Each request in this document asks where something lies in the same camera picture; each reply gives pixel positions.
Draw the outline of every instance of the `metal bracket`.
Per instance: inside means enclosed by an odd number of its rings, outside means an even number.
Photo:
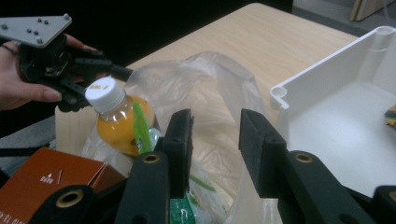
[[[68,14],[0,18],[0,37],[43,49],[71,23]]]

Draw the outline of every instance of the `screw hole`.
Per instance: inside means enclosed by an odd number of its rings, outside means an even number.
[[[157,156],[157,155],[148,155],[147,157],[145,157],[143,159],[143,162],[154,163],[154,162],[159,161],[159,160],[160,160],[160,157]]]
[[[309,162],[314,161],[314,160],[312,159],[312,157],[310,157],[309,155],[303,154],[303,153],[296,154],[296,155],[295,155],[295,159],[296,159],[297,161],[305,162],[305,163],[309,163]]]
[[[60,208],[71,207],[77,203],[79,203],[84,196],[84,193],[81,189],[70,190],[65,194],[61,195],[56,201],[56,206]]]

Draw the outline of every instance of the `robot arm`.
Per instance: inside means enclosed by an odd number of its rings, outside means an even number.
[[[0,18],[0,37],[20,46],[21,71],[28,82],[57,90],[63,97],[63,112],[79,111],[89,105],[85,88],[98,74],[127,81],[132,70],[116,65],[100,50],[66,46],[62,31],[71,23],[67,14],[57,17]],[[72,76],[82,76],[74,82]]]

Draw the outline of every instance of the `human hand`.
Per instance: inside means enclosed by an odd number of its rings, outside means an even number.
[[[93,49],[71,35],[66,36],[66,45],[70,47]],[[12,41],[4,43],[0,48],[0,110],[14,109],[30,101],[61,101],[62,95],[53,88],[23,81],[18,50]]]

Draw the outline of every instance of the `bolt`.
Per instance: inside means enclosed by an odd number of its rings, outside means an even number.
[[[77,99],[71,95],[66,95],[62,99],[65,100],[70,105],[75,105],[77,103]]]
[[[70,20],[70,16],[69,16],[69,14],[67,14],[67,13],[64,13],[64,19],[65,19],[65,20],[67,20],[67,21],[68,21],[68,20]]]
[[[1,28],[2,28],[3,30],[8,29],[8,26],[7,26],[5,23],[1,23],[0,26],[1,26]]]
[[[37,42],[37,44],[42,44],[43,43],[43,39],[40,36],[38,36],[38,37],[35,38],[35,42]]]

